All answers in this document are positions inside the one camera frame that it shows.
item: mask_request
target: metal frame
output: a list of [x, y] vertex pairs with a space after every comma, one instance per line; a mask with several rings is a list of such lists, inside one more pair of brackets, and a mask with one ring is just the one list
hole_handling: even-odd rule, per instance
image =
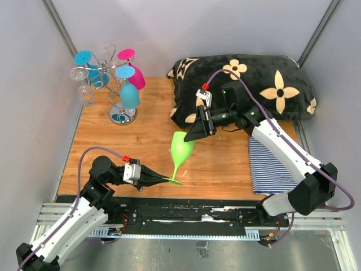
[[77, 49], [75, 48], [54, 4], [51, 0], [41, 0], [41, 2], [44, 4], [46, 11], [49, 13], [50, 18], [63, 39], [65, 46], [68, 48], [69, 53], [74, 57], [77, 54]]
[[[116, 226], [102, 226], [98, 229], [94, 230], [97, 232], [99, 230], [108, 231], [108, 228], [116, 228]], [[238, 236], [221, 236], [221, 235], [214, 235], [214, 236], [205, 236], [205, 235], [165, 235], [165, 234], [122, 234], [121, 236], [113, 236], [110, 238], [121, 238], [121, 239], [176, 239], [176, 240], [217, 240], [217, 241], [259, 241], [259, 231], [253, 229], [246, 229], [245, 235], [238, 235]], [[99, 237], [99, 238], [109, 238], [106, 234], [99, 235], [91, 233], [89, 237]]]
[[[77, 50], [51, 0], [42, 0], [45, 9], [50, 15], [51, 20], [53, 21], [54, 25], [56, 26], [61, 38], [63, 39], [67, 49], [71, 56], [75, 56]], [[309, 42], [307, 43], [300, 59], [299, 64], [300, 67], [303, 68], [307, 59], [309, 58], [311, 52], [313, 51], [315, 45], [319, 41], [321, 35], [325, 31], [328, 23], [330, 22], [332, 16], [335, 14], [336, 10], [339, 8], [342, 0], [331, 0], [328, 8], [326, 9], [323, 17], [321, 18], [318, 26], [316, 27], [314, 33], [312, 34]], [[78, 123], [81, 117], [82, 107], [77, 116], [77, 125], [74, 127], [74, 136], [78, 127]], [[294, 128], [296, 130], [296, 135], [298, 138], [299, 145], [308, 153], [311, 154], [311, 150], [309, 148], [309, 144], [307, 142], [306, 134], [303, 129], [302, 123], [300, 121], [294, 121]], [[69, 152], [71, 149], [72, 143], [69, 144]], [[61, 217], [63, 213], [67, 211], [67, 209], [71, 206], [68, 203], [45, 203], [41, 209], [41, 213], [39, 215], [33, 236], [32, 241], [36, 240], [40, 237], [44, 232], [48, 231], [51, 225], [55, 223], [57, 219]], [[247, 227], [246, 230], [254, 231], [257, 233], [259, 230], [270, 230], [274, 229], [273, 227]], [[332, 236], [333, 244], [336, 250], [336, 254], [338, 257], [338, 262], [340, 263], [340, 267], [342, 271], [348, 270], [357, 270], [357, 266], [352, 254], [352, 250], [346, 235], [345, 227], [341, 220], [341, 216], [339, 212], [330, 212], [330, 211], [323, 211], [323, 210], [316, 210], [312, 214], [307, 217], [303, 217], [299, 214], [295, 214], [295, 221], [293, 225], [292, 231], [299, 231], [299, 230], [329, 230]], [[135, 235], [130, 234], [127, 236], [126, 234], [123, 235], [123, 238], [166, 238], [166, 239], [174, 239], [175, 237], [160, 237], [160, 236], [142, 236], [137, 237]]]
[[318, 40], [320, 39], [321, 35], [325, 31], [328, 23], [330, 22], [332, 16], [340, 6], [343, 0], [332, 0], [329, 6], [326, 9], [321, 21], [319, 22], [318, 26], [315, 29], [315, 32], [312, 34], [306, 48], [304, 49], [298, 63], [300, 64], [301, 69], [305, 65], [307, 59], [309, 58], [311, 52], [313, 51], [315, 45], [317, 44]]

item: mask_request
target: wooden table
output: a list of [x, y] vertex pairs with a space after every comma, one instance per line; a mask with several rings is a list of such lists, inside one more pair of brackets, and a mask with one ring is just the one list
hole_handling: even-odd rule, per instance
[[[79, 158], [91, 146], [107, 147], [140, 159], [141, 164], [171, 177], [173, 162], [169, 148], [173, 133], [180, 130], [169, 117], [175, 104], [173, 81], [163, 77], [146, 80], [147, 86], [140, 91], [138, 117], [127, 126], [117, 126], [110, 121], [109, 91], [96, 91], [95, 105], [83, 109], [58, 194], [76, 194]], [[296, 140], [291, 121], [281, 121], [280, 125]], [[176, 176], [183, 186], [162, 183], [145, 187], [141, 193], [130, 185], [112, 188], [116, 195], [124, 196], [261, 199], [263, 196], [252, 192], [247, 139], [244, 131], [228, 133], [218, 129], [215, 136], [197, 141], [192, 156]], [[82, 165], [82, 187], [89, 179], [91, 163], [99, 155], [108, 155], [117, 165], [124, 164], [112, 154], [90, 151]]]

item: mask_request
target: blue striped towel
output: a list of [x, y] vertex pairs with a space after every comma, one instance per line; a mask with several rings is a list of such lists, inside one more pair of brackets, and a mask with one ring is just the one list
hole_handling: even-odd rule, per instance
[[297, 186], [286, 167], [260, 141], [250, 137], [248, 152], [250, 175], [255, 194], [277, 194]]

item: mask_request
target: purple cable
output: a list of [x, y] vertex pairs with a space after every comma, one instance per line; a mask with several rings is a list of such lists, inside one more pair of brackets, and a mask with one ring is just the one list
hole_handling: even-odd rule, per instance
[[[75, 199], [75, 204], [74, 204], [74, 208], [70, 211], [69, 215], [73, 215], [78, 207], [79, 204], [79, 200], [80, 200], [80, 186], [81, 186], [81, 177], [80, 177], [80, 173], [81, 173], [81, 164], [83, 162], [84, 156], [91, 150], [103, 150], [103, 151], [107, 151], [110, 152], [111, 154], [118, 156], [119, 158], [123, 158], [122, 155], [116, 153], [115, 151], [112, 151], [108, 148], [104, 148], [104, 147], [100, 147], [100, 146], [94, 146], [94, 147], [90, 147], [87, 148], [83, 154], [81, 155], [80, 159], [79, 159], [79, 164], [78, 164], [78, 190], [77, 190], [77, 197]], [[46, 244], [64, 225], [65, 223], [70, 219], [70, 216], [67, 216], [64, 221], [62, 223], [60, 223], [60, 225], [51, 233], [49, 234], [49, 236], [44, 240], [44, 242], [42, 244]], [[26, 257], [21, 264], [19, 265], [19, 268], [17, 269], [17, 271], [21, 271], [22, 268], [24, 267], [24, 265], [28, 262], [28, 260], [31, 259], [31, 257], [33, 257], [35, 255], [36, 252], [38, 252], [40, 250], [41, 246], [38, 246], [32, 253], [30, 253], [28, 255], [28, 257]]]
[[[272, 120], [270, 119], [270, 117], [267, 115], [265, 109], [263, 109], [263, 106], [255, 99], [255, 97], [252, 95], [252, 93], [249, 91], [248, 87], [246, 86], [246, 84], [243, 82], [243, 80], [237, 75], [235, 74], [233, 71], [229, 71], [227, 69], [219, 69], [218, 71], [216, 71], [214, 74], [212, 74], [212, 76], [210, 77], [210, 79], [208, 79], [207, 84], [209, 85], [211, 83], [211, 81], [213, 80], [213, 78], [215, 78], [215, 76], [217, 74], [219, 74], [220, 72], [229, 72], [232, 73], [237, 79], [238, 81], [241, 82], [241, 84], [244, 86], [245, 90], [247, 91], [249, 97], [251, 98], [251, 100], [257, 105], [257, 107], [261, 110], [262, 114], [265, 116], [266, 120], [268, 121], [268, 123], [272, 126], [273, 130], [276, 131], [277, 134], [280, 134], [280, 131], [277, 129], [277, 127], [274, 125], [274, 123], [272, 122]], [[331, 183], [333, 183], [335, 186], [337, 186], [343, 193], [346, 194], [346, 196], [350, 199], [350, 205], [346, 206], [346, 207], [321, 207], [322, 209], [327, 209], [327, 210], [331, 210], [331, 211], [345, 211], [345, 210], [349, 210], [351, 208], [353, 208], [353, 206], [355, 206], [355, 200], [352, 197], [352, 195], [342, 186], [340, 185], [338, 182], [336, 182], [333, 178], [331, 178], [331, 176], [327, 175], [325, 172], [323, 172], [321, 169], [319, 169], [316, 165], [314, 165], [313, 163], [311, 163], [311, 161], [305, 156], [303, 155], [284, 135], [280, 134], [280, 137], [287, 143], [287, 145], [289, 147], [291, 147], [291, 149], [293, 151], [295, 151], [306, 163], [310, 163], [310, 166], [316, 170], [318, 173], [320, 173], [323, 177], [325, 177], [328, 181], [330, 181]]]

